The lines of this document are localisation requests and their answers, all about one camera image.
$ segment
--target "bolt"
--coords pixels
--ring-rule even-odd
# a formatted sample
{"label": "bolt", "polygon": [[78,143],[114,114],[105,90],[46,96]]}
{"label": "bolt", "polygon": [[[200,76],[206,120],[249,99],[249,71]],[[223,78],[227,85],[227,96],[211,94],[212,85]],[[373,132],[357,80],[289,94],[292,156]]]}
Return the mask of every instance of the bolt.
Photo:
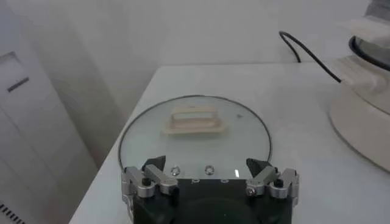
{"label": "bolt", "polygon": [[207,175],[213,175],[214,174],[214,167],[212,166],[212,165],[207,165],[206,167],[205,167],[205,173],[207,174]]}
{"label": "bolt", "polygon": [[281,188],[281,187],[283,187],[283,185],[284,185],[284,182],[283,182],[282,179],[276,179],[276,180],[274,181],[274,186],[275,186],[275,187]]}
{"label": "bolt", "polygon": [[174,166],[171,168],[171,175],[176,177],[180,174],[180,167],[179,166]]}
{"label": "bolt", "polygon": [[256,190],[252,187],[247,187],[246,188],[246,194],[248,196],[254,196],[256,194]]}
{"label": "bolt", "polygon": [[148,177],[142,178],[142,185],[148,187],[148,186],[152,185],[152,180]]}

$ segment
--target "circular glass disc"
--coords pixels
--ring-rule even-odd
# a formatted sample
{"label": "circular glass disc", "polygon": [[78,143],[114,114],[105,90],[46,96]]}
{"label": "circular glass disc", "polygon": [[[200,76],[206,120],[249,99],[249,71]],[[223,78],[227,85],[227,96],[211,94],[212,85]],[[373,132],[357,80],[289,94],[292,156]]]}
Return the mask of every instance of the circular glass disc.
{"label": "circular glass disc", "polygon": [[[177,107],[212,106],[226,125],[220,133],[167,134]],[[245,106],[221,97],[186,96],[160,103],[138,116],[124,133],[119,151],[123,167],[141,166],[166,156],[164,173],[197,179],[251,178],[246,159],[267,161],[271,143],[261,119]]]}

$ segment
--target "tabletop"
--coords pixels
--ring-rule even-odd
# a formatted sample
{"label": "tabletop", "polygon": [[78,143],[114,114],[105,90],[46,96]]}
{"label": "tabletop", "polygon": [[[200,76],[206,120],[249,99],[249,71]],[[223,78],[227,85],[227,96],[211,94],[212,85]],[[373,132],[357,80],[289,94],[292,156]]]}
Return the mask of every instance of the tabletop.
{"label": "tabletop", "polygon": [[[235,100],[268,126],[272,165],[300,173],[293,223],[388,223],[390,174],[340,139],[328,117],[340,88],[315,63],[165,66],[155,73],[127,124],[174,97],[205,94]],[[117,156],[118,141],[71,224],[130,223]]]}

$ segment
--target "white wall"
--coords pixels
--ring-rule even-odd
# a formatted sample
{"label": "white wall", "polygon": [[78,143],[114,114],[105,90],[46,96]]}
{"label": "white wall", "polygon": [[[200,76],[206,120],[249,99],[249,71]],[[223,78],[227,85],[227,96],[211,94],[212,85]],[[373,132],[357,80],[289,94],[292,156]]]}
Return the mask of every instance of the white wall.
{"label": "white wall", "polygon": [[[9,0],[54,86],[64,92],[73,88],[82,91],[77,87],[80,80],[83,86],[93,86],[90,94],[82,94],[85,108],[72,108],[76,114],[73,119],[85,119],[77,115],[79,110],[85,110],[81,113],[84,115],[106,110],[104,114],[110,115],[106,121],[114,123],[114,132],[131,113],[159,66],[293,62],[295,58],[277,35],[280,29],[301,39],[320,58],[347,55],[349,34],[336,23],[363,15],[368,3]],[[73,82],[62,82],[70,79]],[[71,104],[78,95],[62,99],[65,105]]]}

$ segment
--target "white cabinet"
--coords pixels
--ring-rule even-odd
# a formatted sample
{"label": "white cabinet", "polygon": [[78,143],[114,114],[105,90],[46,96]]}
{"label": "white cabinet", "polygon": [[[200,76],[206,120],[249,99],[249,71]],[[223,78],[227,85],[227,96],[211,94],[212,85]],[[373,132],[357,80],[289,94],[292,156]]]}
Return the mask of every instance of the white cabinet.
{"label": "white cabinet", "polygon": [[0,201],[26,223],[67,223],[96,165],[5,0],[0,32]]}

